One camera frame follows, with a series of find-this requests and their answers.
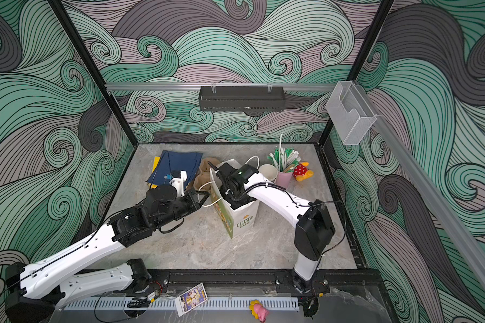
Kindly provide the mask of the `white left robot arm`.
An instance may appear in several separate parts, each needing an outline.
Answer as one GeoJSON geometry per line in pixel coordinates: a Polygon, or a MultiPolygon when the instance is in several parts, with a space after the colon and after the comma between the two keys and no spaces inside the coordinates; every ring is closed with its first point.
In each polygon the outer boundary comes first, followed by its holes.
{"type": "Polygon", "coordinates": [[[147,191],[145,199],[124,209],[94,233],[38,264],[20,262],[6,270],[9,296],[5,314],[10,322],[41,322],[76,300],[106,292],[144,292],[151,276],[144,261],[131,259],[122,265],[83,274],[100,259],[149,238],[163,226],[181,221],[200,210],[210,196],[190,189],[179,195],[169,184],[147,191]]]}

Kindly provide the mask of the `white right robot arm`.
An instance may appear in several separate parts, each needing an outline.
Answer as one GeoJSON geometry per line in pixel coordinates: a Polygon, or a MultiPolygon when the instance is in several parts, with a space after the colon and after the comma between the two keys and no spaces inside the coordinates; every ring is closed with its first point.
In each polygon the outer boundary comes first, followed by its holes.
{"type": "Polygon", "coordinates": [[[298,257],[292,280],[300,293],[308,292],[321,262],[322,254],[335,235],[335,227],[327,203],[308,201],[286,188],[270,182],[257,168],[245,164],[236,169],[225,162],[212,166],[211,176],[220,181],[220,196],[238,209],[260,201],[273,209],[295,229],[294,244],[298,257]]]}

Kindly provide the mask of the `white paper takeout bag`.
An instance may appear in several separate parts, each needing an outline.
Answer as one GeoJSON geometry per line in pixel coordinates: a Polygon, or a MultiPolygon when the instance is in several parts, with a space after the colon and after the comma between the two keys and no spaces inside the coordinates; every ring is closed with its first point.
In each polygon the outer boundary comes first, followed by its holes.
{"type": "Polygon", "coordinates": [[[238,209],[233,209],[231,204],[222,198],[222,183],[215,175],[213,169],[210,170],[209,175],[210,180],[213,181],[210,189],[211,200],[214,202],[213,207],[226,228],[229,237],[234,239],[251,230],[257,218],[259,201],[255,200],[240,206],[238,209]]]}

